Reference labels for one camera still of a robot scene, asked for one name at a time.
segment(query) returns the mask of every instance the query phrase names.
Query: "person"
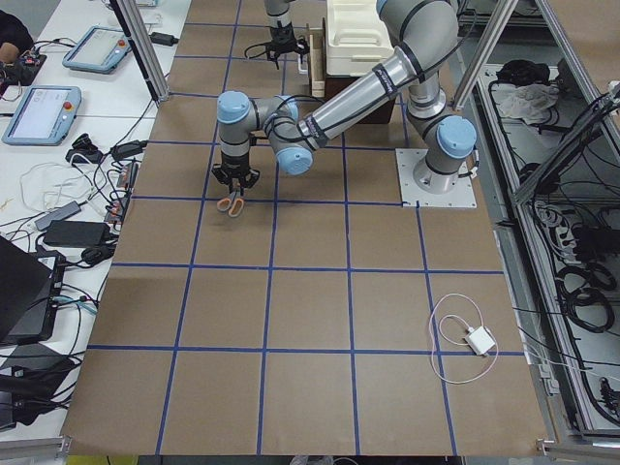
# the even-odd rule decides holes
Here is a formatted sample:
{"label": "person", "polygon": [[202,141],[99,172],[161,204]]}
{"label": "person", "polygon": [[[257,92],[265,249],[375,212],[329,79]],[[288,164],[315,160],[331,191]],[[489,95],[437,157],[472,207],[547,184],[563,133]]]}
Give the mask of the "person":
{"label": "person", "polygon": [[0,61],[14,63],[34,41],[26,26],[13,15],[0,10]]}

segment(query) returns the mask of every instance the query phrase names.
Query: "white cloth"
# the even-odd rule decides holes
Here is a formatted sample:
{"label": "white cloth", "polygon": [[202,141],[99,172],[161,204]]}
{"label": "white cloth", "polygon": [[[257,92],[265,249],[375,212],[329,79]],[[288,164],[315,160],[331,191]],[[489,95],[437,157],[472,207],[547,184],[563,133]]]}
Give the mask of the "white cloth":
{"label": "white cloth", "polygon": [[544,84],[516,87],[498,107],[505,118],[522,119],[526,124],[542,123],[549,117],[547,111],[558,101],[560,91]]}

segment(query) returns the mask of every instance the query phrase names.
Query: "white desk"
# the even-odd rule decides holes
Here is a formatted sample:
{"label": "white desk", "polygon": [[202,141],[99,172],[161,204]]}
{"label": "white desk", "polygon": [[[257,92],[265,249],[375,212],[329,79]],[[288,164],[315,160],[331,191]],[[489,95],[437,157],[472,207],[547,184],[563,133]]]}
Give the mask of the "white desk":
{"label": "white desk", "polygon": [[[183,28],[190,3],[191,0],[163,0],[160,7],[150,9],[163,17],[163,25],[156,30],[178,37]],[[69,37],[78,40],[90,26],[96,24],[114,25],[113,19],[113,13],[106,9],[99,0],[62,0],[42,32],[40,39],[52,40]],[[167,73],[171,68],[175,49],[175,46],[155,46],[164,73]],[[106,152],[138,120],[150,100],[146,84],[141,77],[133,54],[129,54],[112,74],[105,76],[80,73],[64,68],[62,58],[66,51],[67,49],[62,46],[48,46],[44,49],[44,53],[47,54],[47,62],[41,69],[35,83],[79,87],[82,92],[82,103],[77,118],[65,140],[58,146],[9,146],[0,142],[0,167],[2,167],[0,170],[0,224],[35,214],[35,212],[27,209],[20,199],[19,179],[24,173],[42,163],[65,164],[67,150],[71,148],[72,142],[82,133],[88,133],[93,142]],[[15,89],[10,88],[5,97],[11,98],[16,94],[15,92]],[[19,100],[13,103],[0,101],[0,112],[14,112],[18,103]],[[153,105],[127,140],[148,139],[156,112],[157,109]],[[8,124],[9,118],[0,118],[1,134],[4,134]],[[109,163],[110,160],[105,161],[105,169],[109,168]],[[25,183],[29,189],[27,196],[32,196],[33,189],[43,191],[45,189],[44,184],[61,182],[67,177],[69,177],[67,173],[61,171],[47,171],[36,186]],[[101,212],[104,211],[105,201],[98,197],[93,200],[93,203],[96,209],[87,204],[72,219],[101,221]],[[7,233],[14,229],[14,225],[11,225],[0,229],[0,232]],[[25,248],[27,241],[25,239],[18,240],[16,245]],[[66,255],[69,260],[75,259],[80,252],[79,249],[58,250]],[[109,262],[99,264],[89,270],[69,268],[65,272],[64,282],[95,295],[108,270]],[[63,294],[78,295],[64,291]],[[82,311],[81,314],[81,329],[75,348],[76,352],[85,349],[94,323],[94,317],[88,312]],[[66,354],[74,343],[77,327],[78,311],[75,307],[59,310],[53,335],[45,342],[45,345],[58,353]],[[12,351],[13,348],[8,348],[1,350],[0,354],[8,355]],[[78,370],[71,372],[60,389],[69,386],[77,376]],[[60,409],[39,416],[30,426],[19,424],[13,430],[0,433],[0,441],[57,436],[60,433],[65,416],[66,412]]]}

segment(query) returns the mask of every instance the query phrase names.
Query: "tiled surface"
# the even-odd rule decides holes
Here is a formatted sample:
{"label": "tiled surface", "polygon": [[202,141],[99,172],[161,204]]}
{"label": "tiled surface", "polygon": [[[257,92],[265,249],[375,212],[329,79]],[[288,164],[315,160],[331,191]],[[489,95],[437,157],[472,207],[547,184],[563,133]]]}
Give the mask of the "tiled surface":
{"label": "tiled surface", "polygon": [[[295,23],[318,25],[325,6],[297,0]],[[388,125],[352,128],[300,177],[259,140],[245,211],[218,212],[217,95],[307,92],[306,77],[293,60],[241,59],[268,38],[263,0],[195,0],[187,21],[67,422],[77,450],[532,453],[542,422],[481,196],[475,211],[401,207],[393,148],[421,142],[399,100]],[[429,365],[446,293],[479,303],[502,351],[464,387]],[[446,312],[477,322],[463,302]],[[435,349],[446,376],[481,369]]]}

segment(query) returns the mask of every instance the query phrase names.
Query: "charging cable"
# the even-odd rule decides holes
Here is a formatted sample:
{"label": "charging cable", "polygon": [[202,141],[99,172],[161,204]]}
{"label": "charging cable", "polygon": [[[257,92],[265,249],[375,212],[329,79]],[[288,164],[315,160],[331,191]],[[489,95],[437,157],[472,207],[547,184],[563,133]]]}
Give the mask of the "charging cable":
{"label": "charging cable", "polygon": [[[471,347],[472,350],[474,351],[474,353],[477,356],[481,356],[481,357],[486,357],[488,355],[488,352],[493,347],[495,347],[495,355],[493,356],[493,359],[488,364],[488,366],[486,368],[484,368],[474,378],[470,378],[468,380],[456,381],[456,380],[450,380],[450,379],[442,376],[439,373],[439,370],[438,370],[437,365],[435,363],[435,353],[436,353],[436,351],[435,351],[435,344],[436,344],[437,340],[435,338],[435,331],[433,330],[433,322],[435,321],[435,314],[439,310],[439,307],[442,305],[442,303],[444,303],[444,301],[446,299],[448,299],[450,297],[460,297],[460,298],[464,298],[465,300],[469,301],[474,306],[474,308],[476,308],[476,311],[478,312],[478,316],[480,317],[480,326],[477,327],[477,328],[474,328],[473,326],[468,324],[463,318],[459,317],[458,315],[445,315],[444,317],[441,318],[439,323],[437,323],[437,330],[438,330],[439,334],[441,334],[441,336],[444,339],[446,339],[448,342],[450,342],[451,344],[454,344],[456,346],[469,346],[469,347]],[[465,331],[465,335],[463,336],[463,341],[464,342],[454,341],[454,340],[450,339],[449,337],[447,337],[444,334],[443,325],[444,325],[444,323],[447,320],[455,320],[461,326],[463,326],[463,330]],[[491,331],[487,327],[484,326],[484,319],[482,318],[482,312],[481,312],[480,308],[478,307],[478,305],[470,297],[468,297],[468,296],[466,296],[464,294],[446,294],[442,298],[439,299],[439,301],[433,307],[433,311],[431,312],[430,318],[428,319],[428,335],[430,336],[430,343],[431,343],[430,365],[433,368],[433,371],[435,372],[435,375],[437,375],[437,377],[440,380],[442,380],[442,381],[444,381],[446,383],[449,383],[451,385],[466,385],[467,383],[472,383],[475,380],[479,380],[484,375],[486,375],[489,371],[491,371],[491,369],[495,365],[495,362],[497,361],[497,357],[498,357],[498,355],[500,353],[500,348],[499,348],[499,346],[497,344],[497,339],[495,339],[495,336],[493,336]]]}

